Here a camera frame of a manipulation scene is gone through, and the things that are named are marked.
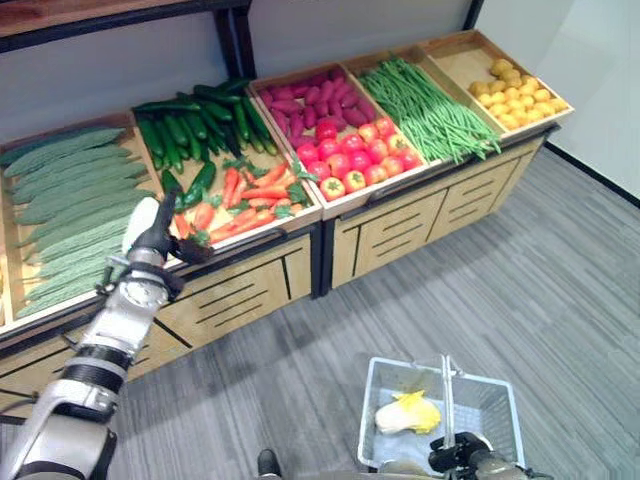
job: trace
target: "white wall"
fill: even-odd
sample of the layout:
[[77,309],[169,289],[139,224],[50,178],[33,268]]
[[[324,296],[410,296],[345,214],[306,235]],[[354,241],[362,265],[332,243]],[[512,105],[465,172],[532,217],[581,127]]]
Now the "white wall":
[[[283,73],[462,27],[469,0],[260,0],[259,75]],[[0,142],[226,78],[209,13],[0,55]]]
[[552,142],[636,197],[638,18],[633,0],[487,0],[478,22],[576,108]]

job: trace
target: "shelf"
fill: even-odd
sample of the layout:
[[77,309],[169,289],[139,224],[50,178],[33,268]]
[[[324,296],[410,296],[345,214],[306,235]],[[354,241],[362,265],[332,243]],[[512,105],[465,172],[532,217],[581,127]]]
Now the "shelf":
[[250,0],[0,2],[0,53],[151,20],[246,7],[250,3]]

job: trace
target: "wire basket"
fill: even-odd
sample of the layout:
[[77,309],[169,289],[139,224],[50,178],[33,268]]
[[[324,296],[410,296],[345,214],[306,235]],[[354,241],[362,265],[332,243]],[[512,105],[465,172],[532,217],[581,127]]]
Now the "wire basket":
[[[438,428],[427,435],[409,430],[383,435],[378,431],[378,409],[391,403],[395,393],[418,390],[425,390],[425,397],[442,413]],[[434,474],[428,462],[429,444],[444,437],[445,448],[453,446],[455,432],[465,431],[483,435],[507,460],[524,466],[520,425],[509,383],[468,375],[448,356],[441,356],[440,368],[380,357],[371,359],[358,442],[358,460],[362,464],[379,468],[388,461],[411,461]]]

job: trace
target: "red tomato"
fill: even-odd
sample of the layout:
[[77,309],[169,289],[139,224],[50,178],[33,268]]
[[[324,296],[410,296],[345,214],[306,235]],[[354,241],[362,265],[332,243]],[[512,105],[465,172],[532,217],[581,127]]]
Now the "red tomato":
[[344,186],[347,193],[352,193],[356,190],[362,190],[367,186],[367,182],[365,182],[362,172],[352,170],[344,176]]
[[387,148],[387,144],[384,143],[384,140],[377,138],[369,144],[367,153],[369,154],[371,162],[377,164],[389,156],[389,149]]
[[409,148],[405,139],[399,133],[395,133],[387,138],[387,147],[389,147],[389,155],[400,155],[400,153]]
[[296,153],[298,154],[298,158],[305,167],[308,167],[313,162],[317,162],[318,160],[320,160],[318,149],[311,143],[305,143],[301,147],[298,147]]
[[318,141],[326,140],[328,138],[336,138],[338,136],[338,129],[335,123],[323,121],[316,125],[316,138]]
[[336,178],[344,177],[349,170],[351,170],[351,162],[349,157],[342,153],[336,153],[331,155],[327,159],[329,168],[331,168],[331,176]]
[[324,198],[330,202],[336,198],[344,197],[345,194],[344,184],[334,177],[323,180],[320,184],[320,191],[324,195]]
[[351,133],[340,141],[342,153],[351,153],[358,150],[364,150],[365,144],[358,134]]
[[381,138],[387,138],[389,135],[393,135],[396,131],[396,126],[393,124],[393,120],[389,117],[382,117],[374,122],[378,133]]
[[400,175],[404,172],[402,161],[397,157],[387,157],[382,161],[382,163],[380,163],[380,165],[387,171],[389,178],[395,177],[396,175]]
[[320,160],[326,161],[331,155],[340,153],[340,145],[333,138],[327,138],[320,142],[318,146],[318,153],[320,154]]
[[364,172],[371,166],[371,159],[366,152],[358,150],[357,152],[351,152],[349,154],[349,160],[351,161],[351,170],[358,170]]
[[367,145],[378,138],[378,130],[371,123],[365,123],[360,128],[358,128],[358,133],[364,140],[364,143],[366,143]]
[[318,183],[331,176],[331,169],[324,162],[313,162],[307,167],[307,172],[318,177]]
[[389,178],[387,171],[381,165],[371,165],[364,172],[364,179],[367,185],[384,182],[387,178]]
[[411,150],[410,148],[405,148],[402,152],[400,152],[398,158],[402,162],[402,166],[404,167],[405,172],[422,165],[420,155],[418,155],[414,150]]

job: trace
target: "black shoe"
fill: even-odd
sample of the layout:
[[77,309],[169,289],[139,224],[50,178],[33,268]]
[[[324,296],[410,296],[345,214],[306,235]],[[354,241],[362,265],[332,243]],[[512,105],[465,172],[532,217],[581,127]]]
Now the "black shoe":
[[273,453],[273,450],[265,448],[258,455],[258,475],[277,475],[282,477],[278,457]]

